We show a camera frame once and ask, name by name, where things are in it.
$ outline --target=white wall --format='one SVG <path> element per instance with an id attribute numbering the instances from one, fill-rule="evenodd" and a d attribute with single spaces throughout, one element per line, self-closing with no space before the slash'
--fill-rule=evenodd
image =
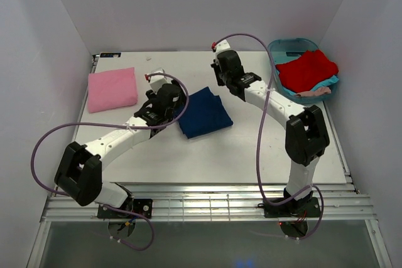
<path id="1" fill-rule="evenodd" d="M 0 267 L 25 267 L 46 200 L 30 174 L 36 141 L 77 120 L 90 55 L 61 0 L 0 0 Z M 49 185 L 73 129 L 40 149 Z"/>
<path id="2" fill-rule="evenodd" d="M 62 0 L 92 54 L 105 50 L 207 50 L 245 31 L 322 39 L 342 0 Z M 240 49 L 260 49 L 234 40 Z"/>
<path id="3" fill-rule="evenodd" d="M 339 66 L 330 103 L 352 177 L 402 267 L 402 0 L 344 0 L 321 47 Z"/>

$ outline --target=folded pink towel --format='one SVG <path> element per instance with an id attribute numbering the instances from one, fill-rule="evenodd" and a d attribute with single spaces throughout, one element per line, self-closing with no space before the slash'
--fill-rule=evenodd
<path id="1" fill-rule="evenodd" d="M 88 111 L 90 113 L 132 106 L 137 101 L 134 67 L 88 75 Z"/>
<path id="2" fill-rule="evenodd" d="M 316 91 L 303 91 L 296 94 L 297 97 L 319 97 L 323 94 L 330 94 L 331 90 L 329 87 L 320 87 Z"/>

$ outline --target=blue basket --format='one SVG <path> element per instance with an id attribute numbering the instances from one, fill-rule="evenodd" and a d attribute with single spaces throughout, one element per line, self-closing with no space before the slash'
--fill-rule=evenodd
<path id="1" fill-rule="evenodd" d="M 337 90 L 338 83 L 329 85 L 331 89 L 331 94 L 320 95 L 319 97 L 296 97 L 289 94 L 282 86 L 281 80 L 279 79 L 279 73 L 276 69 L 276 64 L 288 63 L 290 61 L 296 60 L 307 50 L 315 51 L 318 49 L 317 44 L 309 39 L 297 38 L 297 39 L 287 39 L 287 40 L 275 40 L 268 45 L 269 51 L 269 61 L 274 70 L 274 79 L 278 92 L 284 95 L 293 102 L 307 105 L 321 102 L 331 98 Z"/>

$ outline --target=white tabletop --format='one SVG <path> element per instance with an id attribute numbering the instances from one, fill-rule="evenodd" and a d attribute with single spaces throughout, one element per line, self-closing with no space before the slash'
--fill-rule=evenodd
<path id="1" fill-rule="evenodd" d="M 269 79 L 269 60 L 265 52 L 239 52 L 245 71 Z M 170 51 L 122 53 L 120 58 L 100 58 L 95 72 L 135 67 L 138 104 L 132 107 L 88 113 L 85 106 L 82 122 L 123 124 L 146 101 L 149 84 L 144 74 L 157 68 L 178 77 L 190 94 L 209 86 L 220 95 L 223 106 L 234 122 L 230 128 L 195 139 L 187 139 L 174 124 L 149 141 L 135 146 L 113 161 L 104 171 L 107 181 L 124 183 L 256 183 L 256 140 L 261 110 L 231 95 L 216 84 L 210 67 L 210 51 Z M 321 157 L 314 175 L 315 183 L 345 183 L 344 170 L 322 103 L 330 135 L 330 145 Z M 76 141 L 92 141 L 110 129 L 80 126 Z M 264 183 L 287 183 L 290 159 L 285 152 L 285 131 L 267 115 L 261 148 L 261 177 Z"/>

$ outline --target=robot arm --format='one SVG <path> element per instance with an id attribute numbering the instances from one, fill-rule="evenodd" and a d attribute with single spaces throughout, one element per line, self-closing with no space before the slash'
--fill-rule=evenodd
<path id="1" fill-rule="evenodd" d="M 64 152 L 55 183 L 79 205 L 91 202 L 126 208 L 132 198 L 130 192 L 117 183 L 102 180 L 102 172 L 121 154 L 147 141 L 162 129 L 130 129 L 129 127 L 160 126 L 173 120 L 174 110 L 185 103 L 179 84 L 168 83 L 164 76 L 149 80 L 148 101 L 124 123 L 127 129 L 116 129 L 94 141 L 80 145 L 69 144 Z"/>
<path id="2" fill-rule="evenodd" d="M 231 94 L 243 101 L 264 109 L 268 87 L 255 73 L 245 73 L 239 55 L 226 40 L 213 46 L 214 69 L 219 86 L 226 86 Z M 305 108 L 276 91 L 270 91 L 267 114 L 286 131 L 285 149 L 291 158 L 291 169 L 285 197 L 311 185 L 319 157 L 329 145 L 329 136 L 322 111 L 317 106 Z M 295 200 L 308 200 L 311 190 L 298 195 Z"/>

